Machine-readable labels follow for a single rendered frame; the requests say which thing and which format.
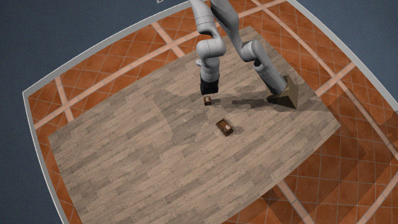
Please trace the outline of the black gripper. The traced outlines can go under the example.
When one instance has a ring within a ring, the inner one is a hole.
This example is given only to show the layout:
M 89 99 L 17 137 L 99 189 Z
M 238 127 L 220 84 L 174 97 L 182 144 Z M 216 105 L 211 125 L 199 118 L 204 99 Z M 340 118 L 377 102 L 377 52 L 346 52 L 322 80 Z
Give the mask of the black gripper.
M 201 67 L 201 59 L 196 60 L 196 65 Z M 209 75 L 202 71 L 200 72 L 200 90 L 201 95 L 215 94 L 218 92 L 218 80 L 220 78 L 220 69 L 217 73 Z

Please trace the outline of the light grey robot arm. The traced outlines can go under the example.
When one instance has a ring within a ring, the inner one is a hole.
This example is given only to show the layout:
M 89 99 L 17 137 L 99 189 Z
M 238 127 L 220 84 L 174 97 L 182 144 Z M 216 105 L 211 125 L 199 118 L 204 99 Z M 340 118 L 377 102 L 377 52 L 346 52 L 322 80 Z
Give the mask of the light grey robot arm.
M 221 38 L 214 18 L 226 32 L 234 48 L 244 62 L 254 61 L 257 74 L 273 94 L 282 93 L 287 83 L 271 62 L 262 44 L 253 39 L 243 42 L 239 36 L 239 16 L 228 0 L 210 0 L 211 9 L 202 0 L 189 0 L 199 34 L 212 36 L 201 40 L 196 49 L 201 59 L 201 69 L 212 75 L 218 72 L 220 56 L 226 53 L 226 45 Z M 214 17 L 213 17 L 214 16 Z

